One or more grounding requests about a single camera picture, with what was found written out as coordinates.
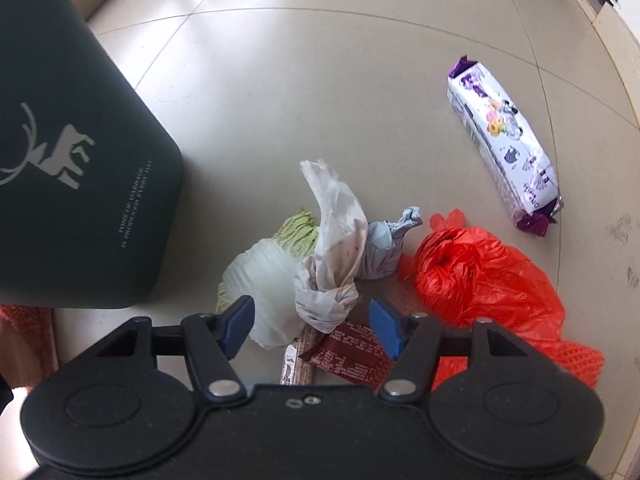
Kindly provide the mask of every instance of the deer antler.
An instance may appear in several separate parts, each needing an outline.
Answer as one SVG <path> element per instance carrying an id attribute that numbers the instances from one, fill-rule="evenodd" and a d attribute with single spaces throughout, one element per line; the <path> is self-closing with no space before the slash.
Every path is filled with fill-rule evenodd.
<path id="1" fill-rule="evenodd" d="M 22 162 L 18 164 L 18 166 L 16 166 L 15 168 L 11 168 L 11 169 L 0 168 L 1 173 L 9 174 L 8 177 L 0 180 L 0 186 L 2 186 L 2 184 L 6 184 L 7 182 L 12 181 L 15 177 L 17 177 L 20 174 L 20 172 L 27 165 L 27 159 L 29 158 L 29 154 L 31 153 L 31 151 L 33 151 L 33 147 L 36 145 L 36 137 L 38 135 L 38 132 L 36 129 L 36 119 L 33 116 L 33 113 L 29 108 L 29 106 L 27 105 L 27 103 L 20 103 L 20 106 L 22 107 L 24 112 L 27 114 L 27 117 L 29 118 L 29 126 L 27 126 L 26 124 L 22 125 L 22 129 L 27 134 L 27 141 L 28 141 L 27 153 L 26 155 L 24 155 L 24 159 L 22 160 Z"/>

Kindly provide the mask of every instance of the deer logo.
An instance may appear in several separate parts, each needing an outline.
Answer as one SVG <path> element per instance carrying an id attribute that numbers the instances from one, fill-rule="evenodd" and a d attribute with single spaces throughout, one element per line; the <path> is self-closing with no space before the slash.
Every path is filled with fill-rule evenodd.
<path id="1" fill-rule="evenodd" d="M 29 124 L 23 124 L 22 129 L 27 135 L 27 153 L 24 159 L 15 168 L 0 168 L 0 186 L 7 184 L 16 178 L 20 172 L 29 163 L 33 164 L 36 168 L 44 171 L 51 176 L 57 176 L 58 180 L 67 186 L 78 189 L 80 183 L 76 182 L 69 172 L 82 176 L 84 171 L 73 161 L 71 155 L 78 155 L 82 161 L 87 164 L 89 162 L 89 156 L 84 151 L 83 143 L 89 146 L 94 146 L 95 141 L 91 137 L 79 134 L 72 124 L 67 124 L 62 133 L 58 137 L 58 142 L 53 148 L 51 156 L 44 158 L 45 150 L 47 149 L 47 143 L 44 142 L 37 148 L 36 137 L 38 135 L 36 129 L 36 120 L 31 112 L 31 109 L 26 103 L 20 103 L 20 106 L 27 114 Z"/>

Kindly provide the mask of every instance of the red plastic bag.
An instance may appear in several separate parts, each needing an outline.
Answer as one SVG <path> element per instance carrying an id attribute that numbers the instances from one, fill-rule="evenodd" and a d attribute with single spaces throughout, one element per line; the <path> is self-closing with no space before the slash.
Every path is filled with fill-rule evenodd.
<path id="1" fill-rule="evenodd" d="M 546 274 L 484 229 L 461 227 L 464 216 L 453 213 L 431 218 L 436 231 L 401 261 L 399 279 L 414 276 L 420 300 L 447 324 L 468 328 L 490 317 L 595 387 L 602 354 L 561 340 L 564 307 Z M 465 369 L 466 358 L 442 358 L 434 387 Z"/>

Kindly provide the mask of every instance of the garbage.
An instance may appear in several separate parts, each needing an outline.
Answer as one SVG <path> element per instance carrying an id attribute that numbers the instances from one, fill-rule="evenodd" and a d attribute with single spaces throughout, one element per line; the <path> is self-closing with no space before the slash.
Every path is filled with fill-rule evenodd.
<path id="1" fill-rule="evenodd" d="M 398 222 L 372 222 L 367 231 L 367 243 L 357 278 L 378 280 L 391 276 L 398 268 L 404 235 L 422 225 L 420 208 L 411 206 L 402 212 Z"/>
<path id="2" fill-rule="evenodd" d="M 564 307 L 546 274 L 514 247 L 480 227 L 447 226 L 403 256 L 399 280 L 414 279 L 422 303 L 447 324 L 470 327 L 490 317 L 595 387 L 600 352 L 561 339 Z M 434 386 L 466 369 L 466 358 L 441 358 Z"/>
<path id="3" fill-rule="evenodd" d="M 447 96 L 489 167 L 518 229 L 544 236 L 562 209 L 551 161 L 527 120 L 484 65 L 460 58 Z"/>
<path id="4" fill-rule="evenodd" d="M 265 348 L 290 343 L 305 325 L 296 312 L 294 277 L 316 240 L 318 228 L 311 213 L 286 219 L 273 238 L 258 241 L 226 268 L 218 285 L 216 313 L 249 294 L 255 301 L 251 339 Z"/>
<path id="5" fill-rule="evenodd" d="M 367 218 L 349 186 L 323 160 L 304 160 L 300 169 L 321 216 L 314 253 L 296 275 L 296 310 L 309 325 L 329 333 L 358 301 L 353 280 L 367 241 Z"/>
<path id="6" fill-rule="evenodd" d="M 393 366 L 373 330 L 349 320 L 330 334 L 323 334 L 300 358 L 352 383 L 373 388 L 378 387 Z"/>

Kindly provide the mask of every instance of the crumpled blue paper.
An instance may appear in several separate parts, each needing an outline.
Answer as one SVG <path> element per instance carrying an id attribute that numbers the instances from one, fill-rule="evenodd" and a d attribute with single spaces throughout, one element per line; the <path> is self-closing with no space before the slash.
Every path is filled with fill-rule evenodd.
<path id="1" fill-rule="evenodd" d="M 422 225 L 420 208 L 411 206 L 402 212 L 398 222 L 372 222 L 367 231 L 367 243 L 360 261 L 357 278 L 378 280 L 396 272 L 402 254 L 404 235 Z"/>

